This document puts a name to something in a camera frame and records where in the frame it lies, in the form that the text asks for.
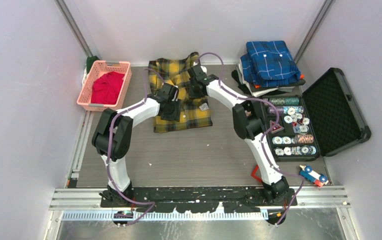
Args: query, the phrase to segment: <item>case lid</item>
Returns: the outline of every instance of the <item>case lid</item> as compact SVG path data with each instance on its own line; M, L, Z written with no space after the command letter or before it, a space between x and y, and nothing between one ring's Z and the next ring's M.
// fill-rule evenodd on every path
M370 138L371 131L341 69L330 68L303 92L302 98L322 156L333 156Z

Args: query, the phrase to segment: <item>yellow plaid shirt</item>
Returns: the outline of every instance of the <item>yellow plaid shirt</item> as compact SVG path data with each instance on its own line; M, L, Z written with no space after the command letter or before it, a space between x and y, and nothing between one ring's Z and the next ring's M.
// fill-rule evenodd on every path
M191 99L188 95L188 88L190 87L190 75L187 70L197 62L199 58L198 52L191 53L187 58L182 60L170 60L159 58L150 61L148 64L149 69L153 69L160 73L161 77L168 84L175 85L179 89L178 99L182 100L180 106L179 121L162 120L160 116L154 118L154 132L166 133L171 131L179 131L191 128L212 126L212 119L210 117L211 110L207 109L202 111L199 106L206 103L207 98ZM150 81L151 92L162 87L162 81L157 75L148 71L148 79Z

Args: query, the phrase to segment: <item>plaid shirt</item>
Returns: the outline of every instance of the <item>plaid shirt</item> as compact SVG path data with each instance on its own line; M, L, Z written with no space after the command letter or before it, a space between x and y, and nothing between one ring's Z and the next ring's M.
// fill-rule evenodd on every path
M213 125L210 117L211 110L202 111L199 108L204 103L208 105L207 98L191 99L187 91L190 87L190 75L187 70L193 66L194 62L197 62L198 58L199 53L193 52L182 60L159 58L148 63L148 68L160 73L166 83L178 87L178 99L182 100L179 121L162 120L160 116L156 116L154 118L155 133L166 133ZM162 81L155 73L148 71L148 79L152 93L162 87Z
M301 73L284 41L249 41L241 57L244 79L262 87L299 81Z

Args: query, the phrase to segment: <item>robotic arm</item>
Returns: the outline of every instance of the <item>robotic arm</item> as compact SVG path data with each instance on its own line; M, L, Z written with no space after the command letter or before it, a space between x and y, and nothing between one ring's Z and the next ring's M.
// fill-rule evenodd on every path
M218 78L213 74L207 76L204 69L203 66L195 65L188 70L190 75L188 94L190 98L209 96L217 99L232 111L234 130L248 144L259 166L267 202L273 203L282 198L289 189L287 180L281 173L272 168L262 151L262 144L265 149L269 149L266 136L261 141L265 130L262 122L262 104L259 101L242 100L245 96L236 93L225 85L221 87L216 81ZM105 163L110 123L117 113L127 110L114 124L117 130L113 135L111 160L109 161L109 171L113 181L126 196L132 194L132 191L128 191L132 187L132 183L128 177L125 163L125 155L131 142L132 128L155 116L161 116L161 119L164 120L178 121L181 105L181 100L177 99L178 91L177 87L164 83L162 88L155 94L150 94L146 101L140 101L117 111L106 109L101 115L92 138L92 145L97 148L98 154L101 155ZM267 151L267 155L273 166L278 168L271 151Z

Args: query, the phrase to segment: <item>gray wood surface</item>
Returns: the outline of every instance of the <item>gray wood surface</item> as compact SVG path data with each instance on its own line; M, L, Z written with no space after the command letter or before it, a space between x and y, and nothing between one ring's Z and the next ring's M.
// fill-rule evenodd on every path
M142 71L132 67L132 79L123 107L130 106L144 97ZM241 93L231 77L234 65L225 65L224 83ZM220 75L221 66L209 65L210 74ZM294 88L290 95L299 94ZM209 97L213 126L167 133L153 132L153 119L147 119L132 131L126 167L132 184L136 187L162 186L249 186L259 185L250 177L256 166L247 144L233 128L232 113L219 101ZM95 112L87 141L78 187L105 187L106 170L103 160L91 145L100 112ZM303 162L279 162L284 171L297 174ZM318 173L326 174L323 159L309 163ZM287 177L290 185L300 185L299 178Z

